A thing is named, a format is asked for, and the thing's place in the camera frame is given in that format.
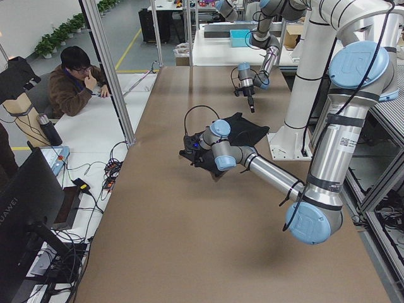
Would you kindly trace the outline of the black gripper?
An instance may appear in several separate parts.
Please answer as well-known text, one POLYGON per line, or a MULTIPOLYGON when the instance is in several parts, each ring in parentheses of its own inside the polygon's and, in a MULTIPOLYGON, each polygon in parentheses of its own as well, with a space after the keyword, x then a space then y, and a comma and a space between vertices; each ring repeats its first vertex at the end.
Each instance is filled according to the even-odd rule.
POLYGON ((255 107, 254 107, 254 99, 253 95, 255 94, 254 92, 254 87, 253 86, 244 86, 242 88, 243 96, 247 98, 247 102, 250 108, 251 113, 255 112, 255 107))
POLYGON ((192 136, 184 136, 184 157, 192 163, 204 162, 204 155, 208 150, 205 150, 200 145, 200 137, 202 132, 195 133, 192 136))

